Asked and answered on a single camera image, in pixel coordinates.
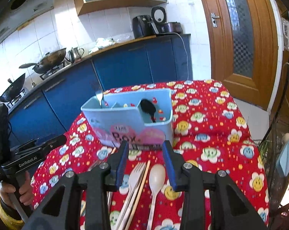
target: wooden chopstick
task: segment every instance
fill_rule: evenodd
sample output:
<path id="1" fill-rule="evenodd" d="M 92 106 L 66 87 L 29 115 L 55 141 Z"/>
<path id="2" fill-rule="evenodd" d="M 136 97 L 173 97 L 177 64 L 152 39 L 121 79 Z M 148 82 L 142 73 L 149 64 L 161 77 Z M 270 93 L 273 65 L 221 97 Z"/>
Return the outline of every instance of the wooden chopstick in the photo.
<path id="1" fill-rule="evenodd" d="M 116 152 L 116 149 L 117 149 L 117 148 L 114 147 L 110 154 L 115 153 L 115 152 Z M 86 209 L 86 201 L 85 201 L 85 203 L 84 203 L 84 205 L 83 205 L 83 207 L 82 207 L 82 209 L 81 209 L 81 215 L 83 214 L 83 212 L 85 211 L 85 209 Z"/>
<path id="2" fill-rule="evenodd" d="M 145 180 L 146 180 L 147 175 L 148 175 L 148 172 L 149 172 L 150 163 L 151 163 L 151 161 L 149 160 L 149 161 L 147 162 L 147 166 L 146 166 L 146 168 L 145 168 L 144 176 L 142 177 L 141 185 L 140 185 L 140 188 L 139 188 L 139 190 L 138 190 L 138 194 L 137 194 L 137 197 L 136 197 L 136 200 L 135 200 L 133 209 L 132 209 L 132 211 L 131 211 L 129 220 L 128 220 L 127 224 L 126 224 L 125 230 L 128 230 L 128 229 L 129 229 L 129 227 L 130 227 L 130 225 L 131 225 L 131 223 L 132 223 L 132 219 L 133 219 L 133 217 L 134 217 L 134 215 L 135 215 L 136 208 L 137 208 L 137 206 L 138 206 L 138 203 L 139 203 L 139 200 L 140 200 L 140 196 L 141 196 L 141 194 L 142 194 L 142 190 L 143 190 L 144 185 L 145 185 Z"/>

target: yellow cuff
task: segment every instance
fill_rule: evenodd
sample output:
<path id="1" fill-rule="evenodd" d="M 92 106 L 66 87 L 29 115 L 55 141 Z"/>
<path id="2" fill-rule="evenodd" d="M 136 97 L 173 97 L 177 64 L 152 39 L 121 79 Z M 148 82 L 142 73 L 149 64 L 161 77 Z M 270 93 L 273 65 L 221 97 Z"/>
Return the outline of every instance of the yellow cuff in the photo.
<path id="1" fill-rule="evenodd" d="M 24 225 L 24 222 L 22 220 L 15 220 L 6 214 L 1 205 L 1 196 L 0 196 L 0 218 L 10 230 L 20 230 Z"/>

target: red tablecloth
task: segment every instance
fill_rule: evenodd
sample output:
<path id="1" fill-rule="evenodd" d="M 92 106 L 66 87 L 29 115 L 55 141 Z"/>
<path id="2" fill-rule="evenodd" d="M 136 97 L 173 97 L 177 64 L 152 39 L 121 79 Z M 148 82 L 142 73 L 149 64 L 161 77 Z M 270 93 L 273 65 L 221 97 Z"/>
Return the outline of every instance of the red tablecloth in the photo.
<path id="1" fill-rule="evenodd" d="M 219 82 L 204 80 L 136 85 L 104 93 L 156 88 L 172 89 L 176 151 L 203 171 L 216 173 L 220 169 L 225 170 L 263 221 L 268 223 L 268 190 L 262 160 L 250 139 L 246 121 L 227 89 Z M 95 160 L 106 160 L 111 152 L 111 148 L 102 146 L 97 140 L 82 113 L 65 135 L 68 139 L 66 145 L 52 151 L 32 178 L 34 207 L 39 205 L 65 172 L 85 172 Z M 148 160 L 151 160 L 151 167 L 156 163 L 164 164 L 161 151 L 130 151 L 124 182 L 120 190 L 113 194 L 110 212 L 112 228 L 127 196 L 131 170 L 138 162 Z M 152 200 L 148 179 L 149 175 L 130 229 L 146 229 Z M 211 217 L 208 191 L 205 192 L 205 197 L 206 229 L 209 229 Z M 183 193 L 172 191 L 166 176 L 164 187 L 157 196 L 152 230 L 179 230 L 183 198 Z M 85 217 L 82 216 L 81 229 L 84 229 L 84 220 Z"/>

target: screw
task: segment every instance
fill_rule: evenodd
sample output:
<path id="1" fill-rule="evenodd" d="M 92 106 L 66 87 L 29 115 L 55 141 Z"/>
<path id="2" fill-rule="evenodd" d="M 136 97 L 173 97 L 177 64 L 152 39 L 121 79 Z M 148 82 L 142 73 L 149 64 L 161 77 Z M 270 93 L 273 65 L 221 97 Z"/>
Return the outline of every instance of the screw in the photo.
<path id="1" fill-rule="evenodd" d="M 218 171 L 218 175 L 221 177 L 225 177 L 226 176 L 226 172 L 224 170 L 219 170 Z"/>
<path id="2" fill-rule="evenodd" d="M 184 163 L 184 164 L 183 164 L 183 167 L 184 167 L 185 169 L 191 169 L 191 168 L 192 168 L 192 164 L 191 164 L 191 163 Z"/>
<path id="3" fill-rule="evenodd" d="M 108 163 L 101 163 L 100 168 L 101 169 L 106 169 L 108 167 Z"/>
<path id="4" fill-rule="evenodd" d="M 71 178 L 72 176 L 74 176 L 74 172 L 73 172 L 73 171 L 68 171 L 68 172 L 66 173 L 66 177 L 67 177 L 67 178 Z"/>

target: black ladle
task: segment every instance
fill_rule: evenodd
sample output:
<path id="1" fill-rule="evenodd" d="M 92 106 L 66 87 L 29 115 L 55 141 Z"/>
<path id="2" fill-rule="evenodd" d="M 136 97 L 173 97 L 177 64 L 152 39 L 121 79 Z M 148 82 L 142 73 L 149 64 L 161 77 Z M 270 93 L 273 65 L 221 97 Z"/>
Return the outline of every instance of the black ladle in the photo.
<path id="1" fill-rule="evenodd" d="M 140 101 L 140 108 L 144 113 L 148 113 L 151 116 L 153 123 L 156 123 L 154 119 L 154 113 L 156 112 L 156 108 L 151 101 L 147 99 L 142 99 Z"/>

